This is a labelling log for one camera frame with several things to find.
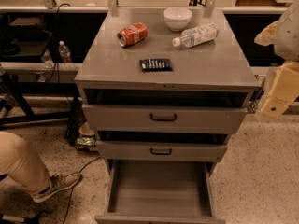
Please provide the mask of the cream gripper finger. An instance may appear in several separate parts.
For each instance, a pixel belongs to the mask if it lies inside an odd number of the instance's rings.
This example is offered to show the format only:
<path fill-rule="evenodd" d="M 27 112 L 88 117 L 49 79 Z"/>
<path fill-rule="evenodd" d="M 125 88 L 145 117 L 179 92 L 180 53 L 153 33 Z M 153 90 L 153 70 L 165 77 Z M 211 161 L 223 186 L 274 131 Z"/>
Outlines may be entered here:
<path fill-rule="evenodd" d="M 276 43 L 276 31 L 278 27 L 278 21 L 274 21 L 266 26 L 260 33 L 254 38 L 254 42 L 261 46 L 274 45 Z"/>
<path fill-rule="evenodd" d="M 276 71 L 261 114 L 272 119 L 278 118 L 298 97 L 299 62 L 286 61 Z"/>

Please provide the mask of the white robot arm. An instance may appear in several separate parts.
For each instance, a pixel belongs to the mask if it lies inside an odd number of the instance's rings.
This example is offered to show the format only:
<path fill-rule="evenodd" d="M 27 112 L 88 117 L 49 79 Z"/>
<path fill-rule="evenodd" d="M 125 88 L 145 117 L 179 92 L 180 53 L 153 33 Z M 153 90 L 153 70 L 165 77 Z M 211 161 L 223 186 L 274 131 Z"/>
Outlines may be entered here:
<path fill-rule="evenodd" d="M 260 108 L 264 116 L 277 118 L 299 97 L 299 0 L 294 0 L 278 21 L 257 34 L 254 42 L 273 45 L 275 54 L 285 60 Z"/>

